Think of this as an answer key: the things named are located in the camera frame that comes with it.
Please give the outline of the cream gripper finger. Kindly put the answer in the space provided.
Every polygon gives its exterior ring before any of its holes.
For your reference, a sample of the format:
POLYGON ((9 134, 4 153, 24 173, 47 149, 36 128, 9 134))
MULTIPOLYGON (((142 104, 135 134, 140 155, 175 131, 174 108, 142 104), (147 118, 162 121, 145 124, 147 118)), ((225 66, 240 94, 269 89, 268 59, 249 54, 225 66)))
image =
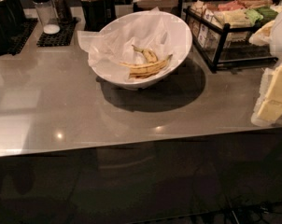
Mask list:
POLYGON ((282 104, 282 66, 275 69, 265 98, 282 104))
POLYGON ((277 121, 282 116, 282 103, 265 100, 257 113, 259 119, 277 121))

